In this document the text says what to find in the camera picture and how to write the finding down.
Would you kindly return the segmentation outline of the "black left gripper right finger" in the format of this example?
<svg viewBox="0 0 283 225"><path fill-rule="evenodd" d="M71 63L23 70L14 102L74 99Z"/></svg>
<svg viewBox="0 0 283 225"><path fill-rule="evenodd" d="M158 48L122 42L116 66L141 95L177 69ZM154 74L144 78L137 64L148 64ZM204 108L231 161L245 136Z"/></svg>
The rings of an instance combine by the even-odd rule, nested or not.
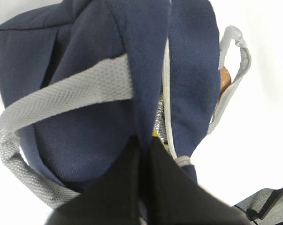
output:
<svg viewBox="0 0 283 225"><path fill-rule="evenodd" d="M147 151L147 212L150 225L247 225L238 209L193 182L153 138Z"/></svg>

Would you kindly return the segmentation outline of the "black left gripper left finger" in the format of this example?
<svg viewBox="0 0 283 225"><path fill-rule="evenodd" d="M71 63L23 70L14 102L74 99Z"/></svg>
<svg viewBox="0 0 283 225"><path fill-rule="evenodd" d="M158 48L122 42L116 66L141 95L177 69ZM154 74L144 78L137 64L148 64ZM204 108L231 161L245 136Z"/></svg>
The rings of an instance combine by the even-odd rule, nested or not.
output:
<svg viewBox="0 0 283 225"><path fill-rule="evenodd" d="M90 188L61 205L48 225L139 225L140 147L136 137L128 140L111 168Z"/></svg>

